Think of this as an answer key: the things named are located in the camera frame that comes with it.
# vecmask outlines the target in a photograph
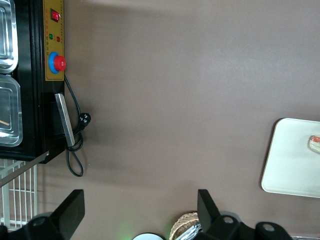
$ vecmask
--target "black machine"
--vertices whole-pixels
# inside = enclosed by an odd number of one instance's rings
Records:
[[[7,119],[0,119],[0,158],[32,161],[49,151],[42,161],[47,163],[66,144],[55,99],[56,93],[65,91],[64,1],[3,0],[1,4],[7,14],[2,22],[10,30],[3,30],[3,35],[11,41],[5,46],[7,58],[0,57],[0,117]],[[11,71],[5,64],[12,58],[17,58],[17,64]],[[18,83],[20,95],[13,102],[7,97],[8,83],[1,78]],[[20,110],[10,112],[17,102]],[[16,144],[11,144],[11,136],[17,136]]]

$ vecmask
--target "metal container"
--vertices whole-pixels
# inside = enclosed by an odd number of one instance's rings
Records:
[[[0,73],[12,72],[18,64],[18,37],[15,3],[0,0]]]
[[[20,86],[1,74],[0,103],[0,146],[18,146],[23,139]]]

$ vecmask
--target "red switch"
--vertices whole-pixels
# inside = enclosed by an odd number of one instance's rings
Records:
[[[57,55],[53,60],[55,70],[64,71],[66,69],[66,60],[63,56]]]
[[[51,19],[55,22],[58,22],[60,19],[60,14],[51,8]]]

